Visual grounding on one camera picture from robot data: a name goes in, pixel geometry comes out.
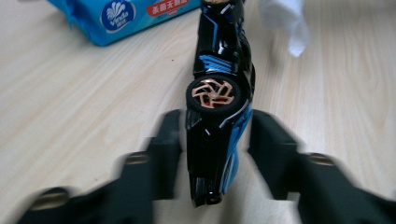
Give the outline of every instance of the wooden table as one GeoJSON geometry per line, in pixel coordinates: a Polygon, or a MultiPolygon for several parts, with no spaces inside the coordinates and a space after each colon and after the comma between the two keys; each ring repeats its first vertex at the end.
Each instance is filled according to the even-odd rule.
{"type": "MultiPolygon", "coordinates": [[[[338,158],[357,186],[394,200],[396,2],[306,0],[300,58],[257,8],[247,1],[253,107],[282,120],[302,152],[338,158]]],[[[199,13],[100,48],[46,1],[0,3],[0,223],[42,189],[80,194],[116,178],[118,158],[144,149],[160,115],[185,109],[199,13]]],[[[155,203],[157,223],[300,223],[295,203],[270,199],[247,147],[223,203],[198,209],[182,154],[178,197],[155,203]]]]}

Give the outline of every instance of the car body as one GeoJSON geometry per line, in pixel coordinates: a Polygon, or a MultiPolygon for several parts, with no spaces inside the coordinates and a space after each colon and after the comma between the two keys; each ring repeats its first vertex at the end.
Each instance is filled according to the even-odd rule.
{"type": "Polygon", "coordinates": [[[242,0],[202,0],[194,81],[186,91],[187,159],[195,206],[220,203],[251,115],[255,71],[242,0]]]}

